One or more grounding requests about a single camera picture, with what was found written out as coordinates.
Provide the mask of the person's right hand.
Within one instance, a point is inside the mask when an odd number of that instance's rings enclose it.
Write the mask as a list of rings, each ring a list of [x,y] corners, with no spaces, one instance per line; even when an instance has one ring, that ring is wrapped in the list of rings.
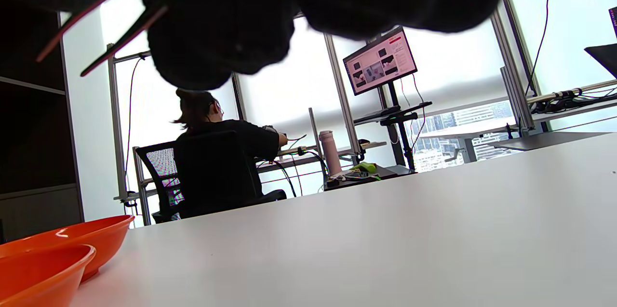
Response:
[[[81,18],[107,0],[15,0],[69,19],[40,51],[43,60]],[[190,92],[216,89],[232,74],[254,75],[284,60],[302,13],[318,32],[367,40],[395,26],[458,33],[484,22],[499,0],[142,0],[145,10],[88,75],[141,32],[159,74]]]

